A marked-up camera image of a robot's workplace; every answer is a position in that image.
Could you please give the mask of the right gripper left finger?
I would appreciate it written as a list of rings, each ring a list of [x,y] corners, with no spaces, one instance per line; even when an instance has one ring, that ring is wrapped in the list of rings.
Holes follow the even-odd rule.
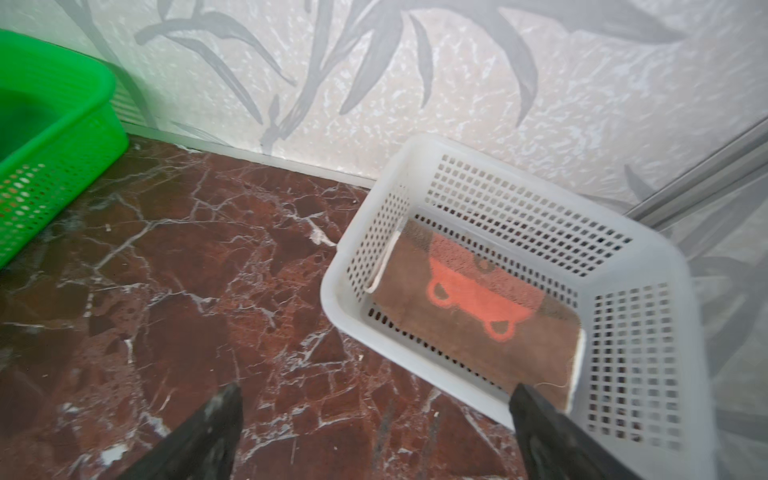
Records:
[[[242,391],[230,383],[119,477],[228,480],[242,429]]]

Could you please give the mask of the pink brown bear towel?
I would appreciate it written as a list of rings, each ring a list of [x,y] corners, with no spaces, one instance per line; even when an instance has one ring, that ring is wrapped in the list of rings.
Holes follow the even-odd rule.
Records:
[[[508,393],[529,385],[571,410],[585,331],[553,295],[415,220],[393,233],[367,291],[396,328]]]

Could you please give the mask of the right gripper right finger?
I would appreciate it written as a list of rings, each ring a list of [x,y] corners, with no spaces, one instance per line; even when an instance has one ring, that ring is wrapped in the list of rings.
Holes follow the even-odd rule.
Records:
[[[638,475],[526,384],[509,411],[530,479],[636,479]]]

